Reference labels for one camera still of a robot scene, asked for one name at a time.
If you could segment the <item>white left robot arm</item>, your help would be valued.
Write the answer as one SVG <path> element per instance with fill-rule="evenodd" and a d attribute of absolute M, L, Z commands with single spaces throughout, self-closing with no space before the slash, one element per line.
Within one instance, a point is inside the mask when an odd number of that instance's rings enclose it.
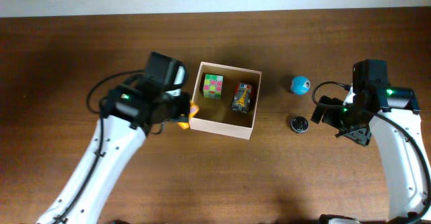
<path fill-rule="evenodd" d="M 183 62 L 157 52 L 144 69 L 127 71 L 126 80 L 100 99 L 90 144 L 62 192 L 39 223 L 97 223 L 129 160 L 153 125 L 188 122 L 190 95 Z"/>

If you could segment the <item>orange toy hippo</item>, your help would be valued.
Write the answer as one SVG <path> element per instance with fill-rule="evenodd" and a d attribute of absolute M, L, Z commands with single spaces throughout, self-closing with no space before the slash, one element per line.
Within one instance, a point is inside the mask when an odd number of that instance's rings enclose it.
<path fill-rule="evenodd" d="M 189 112 L 189 120 L 192 119 L 199 111 L 198 105 L 196 105 L 193 101 L 190 101 L 190 112 Z M 183 130 L 190 128 L 189 122 L 178 122 L 179 127 Z"/>

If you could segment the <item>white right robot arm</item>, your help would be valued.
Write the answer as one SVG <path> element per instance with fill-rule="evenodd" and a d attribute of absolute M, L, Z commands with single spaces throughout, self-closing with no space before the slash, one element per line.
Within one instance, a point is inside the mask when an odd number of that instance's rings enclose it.
<path fill-rule="evenodd" d="M 430 163 L 422 140 L 415 92 L 390 84 L 387 63 L 366 59 L 353 66 L 344 100 L 321 96 L 311 120 L 338 137 L 367 146 L 376 141 L 389 193 L 389 223 L 430 222 Z"/>

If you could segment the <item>grey red toy truck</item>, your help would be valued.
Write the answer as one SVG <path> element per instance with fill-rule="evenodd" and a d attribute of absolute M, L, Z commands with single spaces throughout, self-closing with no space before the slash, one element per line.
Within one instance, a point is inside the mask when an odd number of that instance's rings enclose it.
<path fill-rule="evenodd" d="M 250 110 L 253 94 L 253 86 L 251 84 L 238 82 L 232 100 L 231 108 L 233 111 L 246 114 Z"/>

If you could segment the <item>pastel puzzle cube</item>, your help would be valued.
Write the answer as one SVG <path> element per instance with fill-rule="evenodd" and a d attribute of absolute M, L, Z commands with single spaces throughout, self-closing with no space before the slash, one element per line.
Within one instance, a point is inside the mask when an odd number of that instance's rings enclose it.
<path fill-rule="evenodd" d="M 205 74 L 203 97 L 220 100 L 222 97 L 224 77 L 222 75 Z"/>

